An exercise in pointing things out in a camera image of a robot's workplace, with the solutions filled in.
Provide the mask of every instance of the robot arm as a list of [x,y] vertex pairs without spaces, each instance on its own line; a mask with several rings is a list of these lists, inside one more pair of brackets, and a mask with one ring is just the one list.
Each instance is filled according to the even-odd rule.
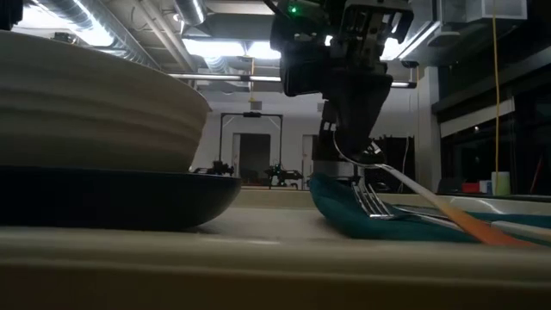
[[338,149],[362,162],[393,78],[381,63],[385,42],[401,43],[412,24],[406,0],[281,0],[270,45],[282,54],[287,96],[321,92],[323,123],[336,123]]

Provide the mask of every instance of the ceiling pipe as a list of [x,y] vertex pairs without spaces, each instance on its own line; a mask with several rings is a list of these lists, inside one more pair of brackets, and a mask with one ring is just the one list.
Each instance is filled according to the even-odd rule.
[[103,31],[112,40],[109,42],[111,43],[109,46],[102,48],[119,50],[117,56],[121,58],[147,65],[153,69],[160,69],[157,62],[101,1],[33,0],[32,2],[48,14],[63,20],[76,35]]
[[149,27],[152,29],[153,33],[158,37],[158,39],[161,40],[164,47],[166,47],[166,49],[169,51],[170,55],[172,55],[172,57],[176,60],[176,62],[185,71],[194,71],[195,68],[187,62],[187,60],[176,50],[172,43],[170,43],[166,36],[164,36],[164,34],[161,32],[161,29],[159,29],[157,24],[149,16],[141,2],[139,0],[131,0],[131,2],[136,10],[144,17],[147,25],[149,25]]
[[202,0],[174,0],[174,6],[186,25],[198,26],[207,19],[207,8]]
[[186,60],[186,62],[189,64],[190,71],[197,71],[197,65],[195,64],[195,60],[193,57],[189,54],[186,47],[183,45],[182,39],[177,37],[174,34],[174,29],[166,22],[166,20],[163,18],[161,12],[158,10],[157,6],[155,6],[151,0],[141,0],[141,2],[145,5],[147,10],[151,13],[153,19],[158,22],[158,24],[161,26],[161,28],[164,30],[164,34],[169,38],[169,40],[174,44],[176,47],[176,50],[182,55],[182,57]]
[[[269,82],[280,83],[282,79],[280,77],[264,77],[264,76],[251,76],[251,75],[232,75],[232,74],[203,74],[203,73],[171,73],[171,77],[186,79],[186,80],[200,80],[200,81],[240,81],[240,82]],[[393,82],[393,88],[414,89],[417,87],[415,82]]]

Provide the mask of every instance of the fork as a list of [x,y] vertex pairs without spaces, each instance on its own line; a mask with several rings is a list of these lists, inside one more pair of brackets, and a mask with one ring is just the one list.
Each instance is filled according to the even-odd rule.
[[400,209],[405,214],[394,214],[391,208],[379,198],[371,184],[365,184],[363,177],[356,183],[352,183],[354,196],[360,204],[362,210],[370,219],[374,220],[403,220],[408,218],[417,218],[447,228],[452,228],[463,232],[454,222],[449,221],[445,216],[419,214],[410,210]]

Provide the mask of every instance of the lab room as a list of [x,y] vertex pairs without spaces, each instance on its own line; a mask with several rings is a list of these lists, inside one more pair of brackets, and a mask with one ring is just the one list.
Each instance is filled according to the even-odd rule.
[[549,1],[0,0],[0,68],[2,309],[548,303]]

